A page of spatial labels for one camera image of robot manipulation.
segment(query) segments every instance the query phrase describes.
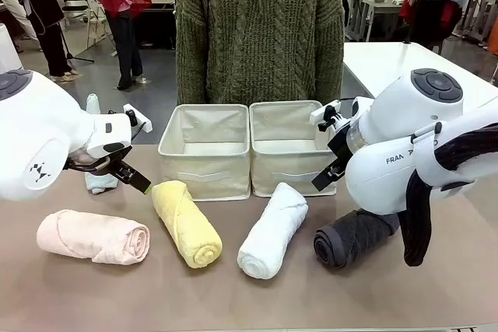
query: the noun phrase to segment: cable knit pattern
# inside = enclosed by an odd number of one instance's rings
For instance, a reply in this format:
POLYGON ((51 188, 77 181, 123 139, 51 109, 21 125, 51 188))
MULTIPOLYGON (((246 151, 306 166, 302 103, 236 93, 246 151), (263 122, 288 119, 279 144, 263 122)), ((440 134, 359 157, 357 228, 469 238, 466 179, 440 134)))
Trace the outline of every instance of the cable knit pattern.
POLYGON ((340 93, 341 0, 177 0, 179 103, 319 100, 340 93))

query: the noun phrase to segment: beige fabric bin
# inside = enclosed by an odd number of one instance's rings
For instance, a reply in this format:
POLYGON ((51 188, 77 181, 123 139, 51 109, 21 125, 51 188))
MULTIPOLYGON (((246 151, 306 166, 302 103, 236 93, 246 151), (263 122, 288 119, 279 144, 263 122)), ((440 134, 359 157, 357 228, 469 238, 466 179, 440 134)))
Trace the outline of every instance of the beige fabric bin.
POLYGON ((271 196, 286 182, 304 196, 335 194, 335 183, 318 192, 311 181, 334 159, 327 144, 331 130, 319 132, 310 124, 318 101, 255 103, 251 122, 251 180, 256 196, 271 196))
POLYGON ((195 201, 251 194, 249 113, 243 105, 180 105, 159 144, 163 180, 186 183, 195 201))

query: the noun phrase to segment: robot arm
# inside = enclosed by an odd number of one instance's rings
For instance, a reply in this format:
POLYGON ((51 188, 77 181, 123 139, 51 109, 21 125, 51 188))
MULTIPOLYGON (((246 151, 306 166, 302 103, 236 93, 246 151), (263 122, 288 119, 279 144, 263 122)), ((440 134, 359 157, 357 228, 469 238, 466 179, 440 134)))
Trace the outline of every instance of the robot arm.
POLYGON ((150 185, 122 161, 132 148, 130 118, 88 114, 39 73, 0 75, 0 124, 0 199, 38 197, 64 169, 111 173, 143 193, 150 185))
MULTIPOLYGON (((423 262, 430 242, 430 200, 470 188, 498 172, 498 99, 462 114, 463 92, 448 74, 419 69, 375 100, 356 98, 353 117, 323 110, 334 126, 337 159, 315 180, 320 190, 345 175, 353 200, 375 214, 398 213, 405 262, 423 262)), ((315 113, 316 123, 322 114, 315 113)))

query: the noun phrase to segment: rolled white towel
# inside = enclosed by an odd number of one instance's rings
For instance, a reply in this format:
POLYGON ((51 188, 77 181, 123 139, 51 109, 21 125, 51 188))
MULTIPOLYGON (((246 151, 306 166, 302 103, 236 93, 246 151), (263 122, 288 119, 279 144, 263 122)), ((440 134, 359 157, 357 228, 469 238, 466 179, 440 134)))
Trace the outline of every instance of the rolled white towel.
POLYGON ((280 183, 239 249, 239 267, 252 278, 273 278, 282 266, 287 244, 303 223, 307 211, 303 195, 290 185, 280 183))
MULTIPOLYGON (((99 98, 94 93, 90 93, 86 98, 86 111, 90 114, 100 114, 99 98)), ((110 175, 93 175, 85 173, 86 189, 92 194, 101 194, 107 188, 116 188, 118 180, 110 175)))
POLYGON ((149 229, 130 219, 73 210, 46 217, 37 243, 47 252, 101 264, 136 264, 149 252, 149 229))

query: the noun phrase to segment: shoe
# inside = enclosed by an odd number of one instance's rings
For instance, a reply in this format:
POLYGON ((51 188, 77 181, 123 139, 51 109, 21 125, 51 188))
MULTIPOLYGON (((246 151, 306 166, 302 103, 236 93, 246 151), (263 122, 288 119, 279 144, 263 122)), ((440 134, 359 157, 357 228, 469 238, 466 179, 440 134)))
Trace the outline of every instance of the shoe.
POLYGON ((132 75, 132 82, 144 86, 150 83, 151 81, 145 78, 143 74, 141 74, 141 75, 132 75))
POLYGON ((51 76, 51 80, 55 83, 67 83, 72 82, 78 78, 77 75, 63 75, 62 77, 51 76))
POLYGON ((74 78, 73 78, 73 81, 74 81, 75 79, 78 79, 78 78, 83 77, 83 74, 81 74, 81 73, 77 72, 77 71, 76 71, 76 70, 74 70, 74 69, 71 69, 69 72, 64 73, 64 75, 65 75, 66 77, 74 77, 74 78))
POLYGON ((118 89, 119 91, 125 91, 126 89, 129 89, 130 87, 132 87, 132 84, 130 83, 129 85, 117 85, 116 86, 116 89, 118 89))

